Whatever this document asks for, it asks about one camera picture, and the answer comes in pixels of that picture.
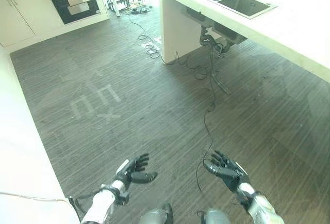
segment gray carpet floor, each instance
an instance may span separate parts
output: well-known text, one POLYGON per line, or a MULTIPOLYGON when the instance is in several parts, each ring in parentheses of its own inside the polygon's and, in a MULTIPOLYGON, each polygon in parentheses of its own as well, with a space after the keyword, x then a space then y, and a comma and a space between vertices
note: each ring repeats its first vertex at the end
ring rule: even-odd
MULTIPOLYGON (((131 18, 160 37, 157 7, 131 18)), ((209 78, 198 81, 178 62, 149 58, 140 34, 128 16, 111 16, 11 54, 63 192, 77 196, 111 183, 126 158, 149 152, 147 169, 158 178, 132 185, 129 204, 112 223, 136 224, 164 202, 172 204, 175 223, 198 223, 196 211, 210 207, 232 223, 252 223, 204 168, 203 193, 196 185, 196 166, 210 144, 203 124, 209 78)), ((207 51, 191 53, 189 65, 209 70, 207 51)), ((330 84, 250 40, 214 67, 232 94, 215 87, 216 108, 206 116, 212 148, 246 169, 286 223, 329 223, 330 84)))

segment black cable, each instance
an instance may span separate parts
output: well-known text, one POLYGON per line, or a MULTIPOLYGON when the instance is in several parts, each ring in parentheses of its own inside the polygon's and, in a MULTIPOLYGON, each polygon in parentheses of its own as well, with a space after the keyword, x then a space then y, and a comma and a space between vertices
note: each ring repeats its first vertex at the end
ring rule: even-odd
MULTIPOLYGON (((213 67, 213 63, 212 63, 212 56, 211 56, 211 50, 209 51, 209 57, 210 57, 210 60, 211 60, 211 66, 213 67)), ((203 163, 204 165, 204 161, 205 160, 208 160, 206 159, 206 154, 208 153, 208 151, 211 149, 212 145, 214 144, 214 139, 211 135, 211 132, 210 132, 210 129, 208 128, 207 124, 206 124, 206 115, 212 111, 214 111, 214 109, 216 108, 216 92, 214 90, 214 87, 213 87, 213 84, 212 84, 212 74, 210 74, 210 86, 211 86, 211 91, 212 91, 212 96, 213 96, 213 101, 210 103, 209 107, 206 109, 206 111, 204 112, 204 115, 203 115, 203 121, 204 121, 204 127, 207 131, 207 134, 210 136, 211 138, 211 143, 208 147, 208 149, 206 150, 206 152, 204 153, 204 156, 203 156, 203 160, 197 165, 197 168, 196 168, 196 181, 197 181, 197 186, 198 186, 198 189, 200 190, 200 192, 203 192, 202 189, 201 189, 201 186, 200 186, 200 183, 199 183, 199 180, 198 180, 198 169, 200 167, 200 165, 203 163)))
POLYGON ((198 65, 198 66, 195 66, 195 67, 189 66, 189 63, 188 63, 189 62, 189 58, 190 58, 190 55, 188 55, 187 58, 186 58, 186 60, 182 62, 182 61, 180 61, 180 57, 179 57, 178 51, 175 52, 175 60, 177 60, 178 63, 181 66, 185 65, 188 69, 193 70, 193 75, 194 75, 195 79, 197 79, 199 81, 204 80, 207 77, 207 74, 208 74, 207 68, 206 67, 203 67, 201 65, 198 65))
MULTIPOLYGON (((128 18, 129 18, 130 22, 131 22, 132 24, 138 25, 138 26, 143 30, 143 32, 144 32, 144 35, 139 35, 139 36, 138 36, 138 39, 139 39, 139 40, 144 40, 144 39, 146 39, 146 38, 149 38, 149 40, 150 40, 151 43, 153 44, 153 43, 154 43, 153 39, 152 39, 150 36, 147 35, 146 30, 142 27, 142 25, 140 25, 140 24, 138 24, 138 23, 135 23, 135 22, 133 22, 133 21, 130 19, 130 13, 131 13, 131 10, 128 11, 128 18)), ((145 47, 145 48, 147 49, 146 54, 149 55, 149 57, 150 57, 151 59, 157 59, 157 58, 161 57, 161 52, 159 52, 159 51, 155 48, 154 45, 151 45, 151 44, 149 44, 149 45, 152 46, 152 47, 147 48, 148 45, 145 47)))
POLYGON ((102 189, 98 189, 95 191, 92 191, 91 193, 87 194, 87 195, 80 195, 77 197, 74 197, 74 203, 77 206, 77 208, 85 215, 87 213, 86 210, 83 209, 82 205, 80 204, 80 202, 78 201, 79 199, 87 199, 87 198, 91 198, 94 197, 97 193, 99 193, 102 189))

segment electrical wire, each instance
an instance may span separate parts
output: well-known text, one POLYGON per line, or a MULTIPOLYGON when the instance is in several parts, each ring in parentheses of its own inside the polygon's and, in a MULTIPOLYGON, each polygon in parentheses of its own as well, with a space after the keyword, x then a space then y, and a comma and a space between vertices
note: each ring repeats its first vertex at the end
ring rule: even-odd
POLYGON ((87 199, 87 198, 91 198, 94 197, 97 193, 99 193, 102 189, 98 189, 95 191, 92 191, 91 193, 87 194, 87 195, 81 195, 81 196, 77 196, 74 199, 74 204, 77 206, 77 208, 85 215, 87 213, 86 210, 83 209, 81 203, 79 202, 79 199, 87 199))
POLYGON ((53 198, 42 198, 42 197, 34 197, 34 196, 26 196, 26 195, 20 195, 20 194, 15 194, 15 193, 8 193, 4 191, 0 191, 0 195, 6 195, 6 196, 13 196, 13 197, 19 197, 19 198, 25 198, 29 200, 35 200, 35 201, 42 201, 42 202, 64 202, 67 205, 70 206, 70 208, 76 213, 76 210, 73 208, 73 206, 67 202, 65 199, 53 199, 53 198))
MULTIPOLYGON (((214 56, 214 54, 212 54, 211 55, 211 50, 209 51, 209 59, 211 60, 211 71, 213 71, 213 56, 214 56)), ((213 137, 212 137, 212 135, 211 135, 211 132, 210 132, 210 129, 208 128, 208 126, 207 126, 207 123, 206 123, 206 116, 207 116, 207 114, 208 113, 210 113, 210 112, 212 112, 212 111, 214 111, 215 110, 215 108, 216 108, 216 100, 217 100, 217 97, 216 97, 216 92, 215 92, 215 90, 214 90, 214 87, 213 87, 213 84, 212 84, 212 80, 213 80, 213 78, 212 78, 212 74, 210 74, 210 76, 209 76, 209 79, 210 79, 210 86, 211 86, 211 93, 212 93, 212 96, 213 96, 213 100, 212 100, 212 102, 210 103, 210 105, 209 105, 209 107, 206 109, 206 111, 204 112, 204 115, 203 115, 203 121, 204 121, 204 127, 205 127, 205 129, 206 129, 206 132, 207 132, 207 134, 209 135, 209 137, 211 138, 211 143, 210 143, 210 145, 208 146, 208 149, 206 150, 206 152, 204 153, 204 156, 203 156, 203 160, 197 165, 197 168, 196 168, 196 182, 197 182, 197 186, 198 186, 198 189, 200 190, 200 192, 203 192, 202 191, 202 189, 201 189, 201 186, 200 186, 200 184, 199 184, 199 180, 198 180, 198 169, 199 169, 199 167, 200 167, 200 165, 203 163, 203 165, 204 165, 204 162, 205 162, 205 160, 208 160, 208 159, 206 159, 205 157, 206 157, 206 155, 207 155, 207 153, 210 151, 210 149, 211 149, 211 147, 213 146, 213 144, 214 144, 214 139, 213 139, 213 137)))
MULTIPOLYGON (((150 41, 153 42, 152 38, 149 37, 149 36, 147 35, 146 30, 145 30, 140 24, 135 23, 135 22, 133 22, 133 21, 130 19, 130 13, 128 13, 128 18, 129 18, 129 20, 131 21, 131 23, 138 25, 138 26, 143 30, 144 35, 140 35, 140 36, 138 37, 139 40, 143 40, 143 39, 149 38, 150 41)), ((153 50, 154 47, 153 47, 151 44, 150 44, 150 46, 148 46, 148 47, 147 47, 147 46, 146 46, 146 49, 147 49, 147 54, 148 54, 148 51, 153 50)), ((175 60, 172 61, 172 62, 170 62, 170 63, 165 62, 161 54, 160 54, 160 56, 161 56, 161 60, 162 60, 162 62, 163 62, 164 64, 166 64, 166 65, 173 65, 173 64, 175 64, 176 61, 178 61, 178 63, 179 63, 181 66, 185 65, 188 69, 193 70, 193 75, 194 75, 194 77, 195 77, 197 80, 199 80, 199 81, 204 80, 204 79, 207 77, 207 75, 208 75, 208 71, 207 71, 207 68, 206 68, 206 67, 203 67, 203 66, 201 66, 201 65, 198 65, 198 66, 192 67, 192 66, 189 65, 189 58, 190 58, 190 55, 187 56, 186 60, 181 61, 181 60, 180 60, 179 53, 178 53, 178 51, 176 51, 176 52, 175 52, 175 60)), ((206 111, 204 112, 204 115, 203 115, 203 121, 204 121, 204 127, 205 127, 205 129, 206 129, 206 131, 207 131, 207 134, 209 135, 209 137, 210 137, 210 139, 211 139, 211 143, 210 143, 208 149, 206 150, 206 152, 204 153, 203 160, 200 161, 200 163, 197 165, 196 172, 195 172, 195 174, 196 174, 196 182, 197 182, 197 186, 198 186, 198 189, 199 189, 200 192, 203 192, 203 191, 202 191, 202 189, 201 189, 201 186, 200 186, 200 183, 199 183, 199 179, 198 179, 198 169, 199 169, 199 167, 201 166, 202 163, 203 163, 203 165, 204 165, 204 162, 205 162, 206 160, 209 160, 209 159, 206 159, 206 155, 207 155, 207 153, 209 152, 209 150, 211 149, 211 147, 213 146, 214 141, 215 141, 214 138, 212 137, 211 132, 210 132, 210 129, 208 128, 207 123, 206 123, 206 116, 207 116, 208 113, 210 113, 210 112, 212 112, 212 111, 215 110, 215 108, 216 108, 216 100, 217 100, 217 98, 216 98, 216 93, 215 93, 215 90, 214 90, 214 87, 213 87, 213 84, 212 84, 212 81, 214 81, 215 83, 217 83, 217 82, 216 82, 216 78, 215 78, 215 76, 213 75, 213 72, 214 72, 214 68, 213 68, 214 51, 213 51, 213 48, 211 48, 211 49, 209 50, 209 59, 210 59, 210 66, 211 66, 211 72, 209 73, 209 80, 210 80, 211 93, 212 93, 212 96, 213 96, 213 100, 212 100, 212 102, 210 103, 209 107, 208 107, 208 108, 206 109, 206 111)))
POLYGON ((153 43, 154 43, 153 39, 152 39, 150 36, 148 36, 146 30, 142 27, 142 25, 140 25, 140 24, 138 24, 138 23, 135 23, 135 22, 133 22, 133 21, 130 19, 130 13, 131 13, 131 10, 128 12, 128 19, 130 20, 130 22, 131 22, 132 24, 135 24, 135 25, 139 26, 139 27, 143 30, 143 32, 144 32, 144 34, 138 36, 138 39, 139 39, 139 40, 144 40, 144 39, 146 39, 146 38, 149 38, 150 42, 152 43, 152 44, 148 44, 148 45, 147 45, 148 47, 147 47, 147 46, 145 47, 145 48, 147 49, 146 54, 149 55, 149 57, 150 57, 151 59, 157 59, 157 58, 159 58, 159 57, 162 58, 161 52, 158 51, 158 50, 156 49, 156 47, 153 45, 153 43))

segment white kitchen island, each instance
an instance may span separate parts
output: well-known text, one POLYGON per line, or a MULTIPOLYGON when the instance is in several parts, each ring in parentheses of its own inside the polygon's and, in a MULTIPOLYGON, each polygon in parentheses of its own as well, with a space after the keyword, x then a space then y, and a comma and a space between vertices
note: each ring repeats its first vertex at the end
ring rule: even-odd
POLYGON ((183 56, 201 46, 201 25, 183 14, 189 7, 330 82, 326 0, 258 1, 278 7, 248 19, 210 0, 160 0, 164 60, 174 60, 176 51, 183 56))

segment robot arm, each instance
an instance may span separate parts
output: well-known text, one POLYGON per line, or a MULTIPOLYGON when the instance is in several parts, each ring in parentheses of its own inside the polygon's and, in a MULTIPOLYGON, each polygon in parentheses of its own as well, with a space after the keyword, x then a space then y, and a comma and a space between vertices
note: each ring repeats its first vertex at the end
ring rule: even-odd
POLYGON ((255 224, 284 224, 265 196, 254 190, 246 171, 223 153, 215 151, 204 167, 221 178, 227 187, 237 194, 241 205, 251 215, 255 224))
POLYGON ((93 204, 82 219, 81 224, 104 224, 107 217, 118 205, 126 205, 129 201, 130 183, 145 184, 157 177, 156 172, 142 172, 148 163, 149 155, 143 154, 133 159, 126 159, 118 168, 111 185, 101 185, 100 191, 93 197, 93 204))

